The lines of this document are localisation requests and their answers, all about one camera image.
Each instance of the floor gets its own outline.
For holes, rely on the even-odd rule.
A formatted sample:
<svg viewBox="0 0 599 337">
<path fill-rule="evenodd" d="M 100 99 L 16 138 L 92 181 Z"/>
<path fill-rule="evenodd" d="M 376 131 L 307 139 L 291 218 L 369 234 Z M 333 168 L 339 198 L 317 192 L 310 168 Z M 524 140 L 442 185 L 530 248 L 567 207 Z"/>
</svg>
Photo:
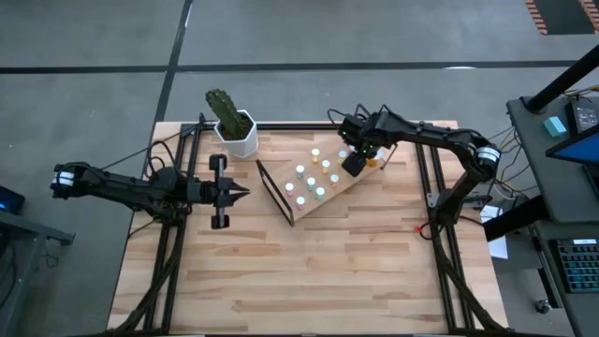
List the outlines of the floor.
<svg viewBox="0 0 599 337">
<path fill-rule="evenodd" d="M 77 232 L 69 248 L 49 244 L 60 264 L 40 263 L 21 335 L 105 328 L 131 219 L 100 199 L 52 199 L 54 164 L 106 165 L 147 146 L 155 121 L 213 117 L 202 98 L 212 87 L 258 121 L 386 103 L 490 136 L 509 126 L 506 100 L 535 94 L 598 41 L 540 35 L 523 0 L 0 0 L 0 184 L 27 197 L 27 217 Z M 444 69 L 470 62 L 481 68 Z M 177 64 L 197 67 L 165 67 Z M 24 69 L 62 66 L 88 68 Z M 136 157 L 115 171 L 141 166 Z M 521 155 L 510 172 L 524 166 Z M 534 184 L 530 172 L 514 183 Z M 571 335 L 561 310 L 533 310 L 544 294 L 521 260 L 495 264 L 510 326 Z"/>
</svg>

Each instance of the cactus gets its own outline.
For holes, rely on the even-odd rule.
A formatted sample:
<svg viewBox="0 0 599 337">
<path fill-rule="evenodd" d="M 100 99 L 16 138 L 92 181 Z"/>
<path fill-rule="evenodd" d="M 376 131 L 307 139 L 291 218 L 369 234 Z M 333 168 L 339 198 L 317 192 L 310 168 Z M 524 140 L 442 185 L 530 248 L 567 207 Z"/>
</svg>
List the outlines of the cactus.
<svg viewBox="0 0 599 337">
<path fill-rule="evenodd" d="M 250 131 L 250 121 L 237 112 L 231 97 L 222 89 L 212 89 L 206 93 L 206 102 L 221 121 L 223 134 L 228 140 L 244 139 Z"/>
</svg>

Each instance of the potted cactus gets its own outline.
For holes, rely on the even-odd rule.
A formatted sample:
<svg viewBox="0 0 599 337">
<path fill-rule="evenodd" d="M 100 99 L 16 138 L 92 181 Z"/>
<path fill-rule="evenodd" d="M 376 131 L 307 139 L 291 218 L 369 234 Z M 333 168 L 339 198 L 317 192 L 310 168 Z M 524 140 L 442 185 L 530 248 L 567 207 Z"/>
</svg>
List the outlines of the potted cactus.
<svg viewBox="0 0 599 337">
<path fill-rule="evenodd" d="M 246 110 L 237 110 L 233 100 L 221 89 L 206 93 L 206 102 L 218 117 L 214 131 L 229 154 L 246 158 L 258 150 L 256 122 Z"/>
</svg>

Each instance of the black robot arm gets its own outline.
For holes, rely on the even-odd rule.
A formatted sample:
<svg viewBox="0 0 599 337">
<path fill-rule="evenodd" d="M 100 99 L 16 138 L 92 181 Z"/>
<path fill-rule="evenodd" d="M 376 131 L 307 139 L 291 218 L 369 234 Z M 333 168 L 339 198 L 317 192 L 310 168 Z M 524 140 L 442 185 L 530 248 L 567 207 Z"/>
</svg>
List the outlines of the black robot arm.
<svg viewBox="0 0 599 337">
<path fill-rule="evenodd" d="M 465 172 L 451 189 L 441 192 L 433 207 L 434 220 L 443 226 L 456 223 L 464 199 L 479 183 L 495 177 L 501 156 L 495 145 L 474 130 L 408 122 L 386 106 L 372 114 L 366 111 L 366 115 L 346 115 L 339 135 L 355 149 L 343 162 L 343 168 L 355 177 L 367 159 L 375 157 L 381 147 L 389 149 L 399 141 L 430 145 L 454 153 Z"/>
<path fill-rule="evenodd" d="M 212 228 L 220 229 L 229 227 L 224 208 L 249 194 L 247 188 L 223 176 L 225 168 L 226 156 L 214 154 L 210 157 L 213 182 L 188 179 L 174 167 L 161 168 L 144 181 L 76 162 L 56 165 L 51 189 L 54 198 L 104 198 L 122 203 L 133 211 L 143 210 L 163 223 L 176 221 L 182 213 L 190 212 L 192 204 L 211 204 L 216 208 Z M 241 192 L 230 194 L 230 191 Z"/>
</svg>

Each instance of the white pot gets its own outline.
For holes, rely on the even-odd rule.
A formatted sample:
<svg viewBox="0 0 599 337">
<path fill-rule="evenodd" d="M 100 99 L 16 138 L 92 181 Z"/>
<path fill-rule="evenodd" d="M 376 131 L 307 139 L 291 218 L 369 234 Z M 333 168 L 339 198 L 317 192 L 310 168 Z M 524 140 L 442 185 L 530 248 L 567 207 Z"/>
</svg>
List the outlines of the white pot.
<svg viewBox="0 0 599 337">
<path fill-rule="evenodd" d="M 246 110 L 237 110 L 238 113 L 242 113 L 252 121 L 252 128 L 248 132 L 245 139 L 240 140 L 225 140 L 223 135 L 220 133 L 221 121 L 218 121 L 214 127 L 214 132 L 218 135 L 218 138 L 225 144 L 226 150 L 229 154 L 235 155 L 238 158 L 247 158 L 258 151 L 258 132 L 256 128 L 256 122 Z"/>
</svg>

